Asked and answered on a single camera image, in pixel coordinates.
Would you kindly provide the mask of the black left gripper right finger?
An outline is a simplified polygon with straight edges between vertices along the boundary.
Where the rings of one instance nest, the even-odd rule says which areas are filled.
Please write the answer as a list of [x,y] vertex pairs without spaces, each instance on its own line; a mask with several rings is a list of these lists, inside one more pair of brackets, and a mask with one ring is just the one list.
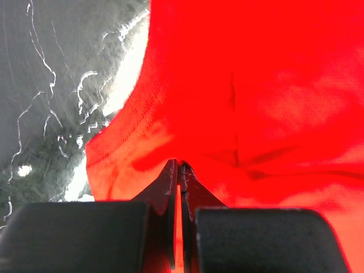
[[349,272],[328,221],[301,208],[230,208],[180,168],[185,272]]

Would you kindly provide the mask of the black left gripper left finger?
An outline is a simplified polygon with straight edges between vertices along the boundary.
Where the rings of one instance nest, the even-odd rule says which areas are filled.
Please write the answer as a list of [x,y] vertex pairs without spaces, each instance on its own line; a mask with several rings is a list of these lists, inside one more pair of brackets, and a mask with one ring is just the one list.
[[170,272],[178,166],[129,201],[19,208],[1,235],[2,272]]

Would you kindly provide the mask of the red t shirt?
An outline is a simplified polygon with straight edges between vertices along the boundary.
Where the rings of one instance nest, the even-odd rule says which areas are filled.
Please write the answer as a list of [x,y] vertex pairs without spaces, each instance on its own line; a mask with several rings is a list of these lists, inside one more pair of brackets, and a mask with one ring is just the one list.
[[303,206],[363,271],[363,2],[151,1],[141,73],[86,145],[97,201],[187,162],[229,206]]

